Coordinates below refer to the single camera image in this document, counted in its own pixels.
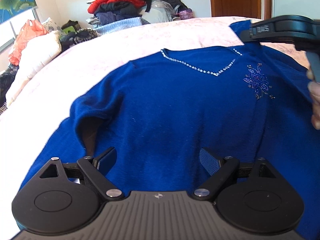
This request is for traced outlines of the right hand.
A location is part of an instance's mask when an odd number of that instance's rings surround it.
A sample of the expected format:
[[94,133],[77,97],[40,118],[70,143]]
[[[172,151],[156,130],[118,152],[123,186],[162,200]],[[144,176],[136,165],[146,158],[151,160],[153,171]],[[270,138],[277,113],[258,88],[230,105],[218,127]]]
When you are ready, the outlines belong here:
[[320,84],[315,81],[311,70],[308,70],[306,75],[311,80],[308,84],[308,90],[312,99],[311,123],[316,130],[320,130]]

